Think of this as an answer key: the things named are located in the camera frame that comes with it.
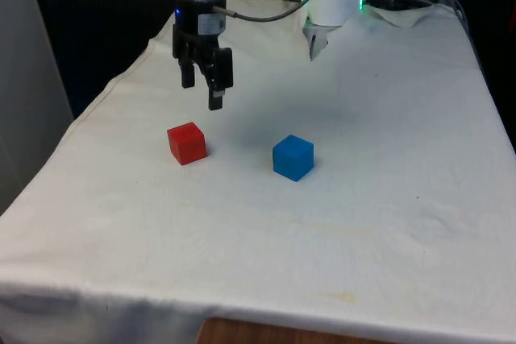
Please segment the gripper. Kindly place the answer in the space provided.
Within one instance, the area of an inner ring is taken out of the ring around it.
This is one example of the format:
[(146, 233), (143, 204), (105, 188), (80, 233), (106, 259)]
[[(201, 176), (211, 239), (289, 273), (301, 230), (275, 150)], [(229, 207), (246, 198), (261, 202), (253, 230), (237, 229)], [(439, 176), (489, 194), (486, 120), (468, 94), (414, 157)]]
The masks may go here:
[(226, 16), (214, 11), (225, 8), (227, 0), (178, 0), (173, 25), (173, 57), (181, 70), (181, 86), (195, 86), (194, 60), (198, 39), (198, 67), (209, 90), (209, 110), (223, 108), (226, 89), (234, 84), (233, 55), (230, 48), (221, 48), (218, 37), (226, 29)]

